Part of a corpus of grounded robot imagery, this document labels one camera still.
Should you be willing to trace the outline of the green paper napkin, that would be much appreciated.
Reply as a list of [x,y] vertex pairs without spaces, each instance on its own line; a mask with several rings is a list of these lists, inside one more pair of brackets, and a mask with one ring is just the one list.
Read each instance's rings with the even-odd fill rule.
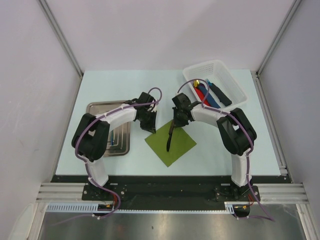
[[167,167],[170,167],[197,144],[182,127],[178,127],[173,130],[170,148],[167,151],[171,123],[172,120],[145,139],[147,145]]

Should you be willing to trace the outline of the iridescent spoon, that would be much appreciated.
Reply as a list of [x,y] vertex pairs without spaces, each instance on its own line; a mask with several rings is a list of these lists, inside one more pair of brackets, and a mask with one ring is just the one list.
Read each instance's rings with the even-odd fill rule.
[[114,139],[114,131],[112,130],[110,132],[110,145],[111,146],[114,146],[114,141],[115,141],[115,139]]

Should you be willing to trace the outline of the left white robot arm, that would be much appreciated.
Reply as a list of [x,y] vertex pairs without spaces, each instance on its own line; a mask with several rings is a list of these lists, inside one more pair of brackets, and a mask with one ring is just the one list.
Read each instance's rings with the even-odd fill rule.
[[85,113],[77,126],[71,145],[75,156],[84,162],[88,180],[94,185],[93,194],[100,200],[110,196],[111,188],[101,158],[108,145],[110,133],[123,124],[139,121],[140,128],[154,134],[158,99],[147,92],[138,98],[123,102],[120,106],[105,113],[93,115]]

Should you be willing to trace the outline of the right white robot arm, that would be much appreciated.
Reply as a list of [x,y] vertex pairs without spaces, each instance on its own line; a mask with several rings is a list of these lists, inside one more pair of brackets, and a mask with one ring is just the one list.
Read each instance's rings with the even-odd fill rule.
[[218,128],[222,143],[231,154],[231,180],[235,185],[230,188],[230,194],[235,200],[242,201],[249,194],[247,185],[252,179],[249,155],[257,139],[257,133],[243,110],[235,108],[226,112],[203,105],[200,101],[191,102],[184,93],[176,94],[172,101],[173,120],[166,150],[170,150],[174,129],[190,122],[202,122]]

